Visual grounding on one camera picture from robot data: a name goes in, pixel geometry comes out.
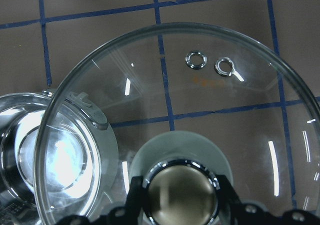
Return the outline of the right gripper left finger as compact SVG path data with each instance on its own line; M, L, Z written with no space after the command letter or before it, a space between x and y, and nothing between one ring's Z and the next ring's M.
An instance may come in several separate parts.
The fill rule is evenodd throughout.
M126 197L126 220L137 222L141 211L146 215L150 212L147 188L144 187L143 176L133 176Z

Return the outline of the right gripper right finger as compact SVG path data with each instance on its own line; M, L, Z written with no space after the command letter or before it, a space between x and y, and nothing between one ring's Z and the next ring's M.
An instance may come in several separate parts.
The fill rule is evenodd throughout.
M216 194L220 210L227 210L233 206L241 205L242 202L235 189L225 175L216 175Z

